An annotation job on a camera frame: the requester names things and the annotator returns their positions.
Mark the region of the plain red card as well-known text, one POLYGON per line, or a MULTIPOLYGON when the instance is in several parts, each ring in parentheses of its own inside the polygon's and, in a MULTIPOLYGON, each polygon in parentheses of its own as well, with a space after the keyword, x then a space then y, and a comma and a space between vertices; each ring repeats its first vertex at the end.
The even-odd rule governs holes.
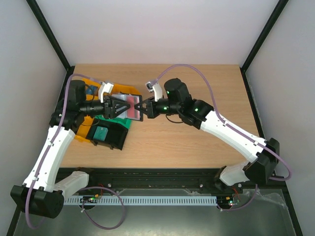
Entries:
POLYGON ((126 101, 130 104, 130 109, 127 112, 127 118, 133 120, 140 119, 140 113, 134 107, 135 104, 139 103, 139 97, 134 95, 129 95, 126 98, 126 101))

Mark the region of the black leather card holder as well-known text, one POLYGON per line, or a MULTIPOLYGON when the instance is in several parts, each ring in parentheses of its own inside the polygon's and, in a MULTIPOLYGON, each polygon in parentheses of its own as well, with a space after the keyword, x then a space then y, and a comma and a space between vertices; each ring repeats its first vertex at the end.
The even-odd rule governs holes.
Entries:
POLYGON ((143 115, 140 111, 135 109, 135 105, 142 102, 142 96, 136 94, 126 94, 126 93, 116 93, 112 95, 113 97, 123 100, 125 103, 129 104, 130 107, 126 109, 126 105, 121 105, 117 108, 119 115, 117 118, 130 119, 135 121, 143 121, 143 115))

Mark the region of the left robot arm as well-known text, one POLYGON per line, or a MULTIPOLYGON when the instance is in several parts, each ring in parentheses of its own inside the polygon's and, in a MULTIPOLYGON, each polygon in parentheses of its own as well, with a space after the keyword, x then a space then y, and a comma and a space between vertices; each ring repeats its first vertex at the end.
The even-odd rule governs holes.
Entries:
POLYGON ((100 99, 87 101, 84 81, 67 82, 61 107, 51 117, 45 144, 32 171, 22 185, 14 185, 10 192, 26 217, 34 214, 56 218, 64 201, 88 185, 89 174, 84 171, 74 171, 59 182, 56 182, 56 177, 66 150, 85 116, 116 118, 130 108, 126 100, 105 94, 107 87, 112 88, 113 84, 103 83, 100 99))

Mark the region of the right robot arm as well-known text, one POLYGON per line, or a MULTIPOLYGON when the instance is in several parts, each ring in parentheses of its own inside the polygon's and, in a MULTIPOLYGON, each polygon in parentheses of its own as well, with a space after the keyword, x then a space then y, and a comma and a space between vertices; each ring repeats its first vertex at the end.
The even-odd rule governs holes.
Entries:
POLYGON ((213 106, 192 98, 187 85, 178 78, 164 84, 166 98, 158 83, 147 83, 146 86, 154 96, 134 106, 141 114, 147 118, 156 118, 161 114, 178 115, 183 123, 216 136, 245 157, 245 162, 223 166, 219 170, 215 180, 215 188, 219 192, 224 193, 231 186, 246 181, 267 184, 279 162, 274 156, 279 154, 280 149, 277 140, 271 138, 267 141, 219 118, 213 106))

